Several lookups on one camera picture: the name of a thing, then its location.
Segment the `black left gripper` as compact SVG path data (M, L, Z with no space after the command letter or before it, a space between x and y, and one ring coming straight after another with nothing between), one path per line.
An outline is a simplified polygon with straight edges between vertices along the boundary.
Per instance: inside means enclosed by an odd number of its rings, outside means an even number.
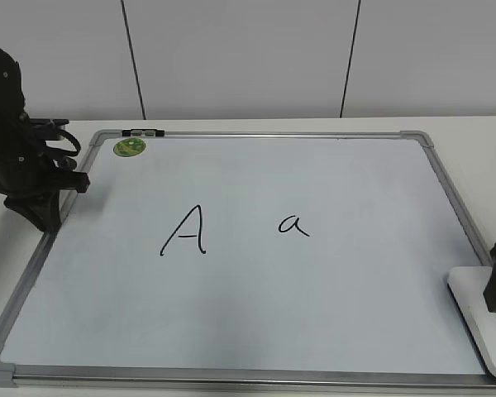
M58 232L61 227L61 190L74 190L81 194L88 187L86 173L59 167L43 174L17 175L6 182L0 180L0 194L5 197L5 207L23 216L41 232Z

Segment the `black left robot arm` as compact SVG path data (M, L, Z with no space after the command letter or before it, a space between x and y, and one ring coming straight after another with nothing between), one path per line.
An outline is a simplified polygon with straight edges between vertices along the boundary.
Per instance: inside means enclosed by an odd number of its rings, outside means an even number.
M72 151L46 145L24 111L21 72L0 49L0 193L7 205L40 230L60 227L59 195L84 193L88 176L61 168ZM200 237L222 234L222 248L233 260L233 243L246 236L248 246L266 238L292 214L324 218L326 207L345 192L344 178L356 181L375 155L401 147L406 138L365 136L169 136L151 139L152 174L157 184L139 183L138 203L151 202L148 220L160 234L159 253L180 254L174 225L182 212L202 225Z

